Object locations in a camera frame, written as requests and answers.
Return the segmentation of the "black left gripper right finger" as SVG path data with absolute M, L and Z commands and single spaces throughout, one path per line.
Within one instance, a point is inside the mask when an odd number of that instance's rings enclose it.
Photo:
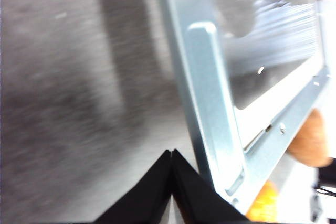
M 178 150 L 171 155 L 172 193 L 185 223 L 250 223 L 205 182 Z

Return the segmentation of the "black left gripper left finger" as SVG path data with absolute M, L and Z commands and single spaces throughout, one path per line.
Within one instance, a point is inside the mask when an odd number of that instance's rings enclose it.
M 160 223 L 171 196 L 171 180 L 171 152 L 166 150 L 94 223 Z

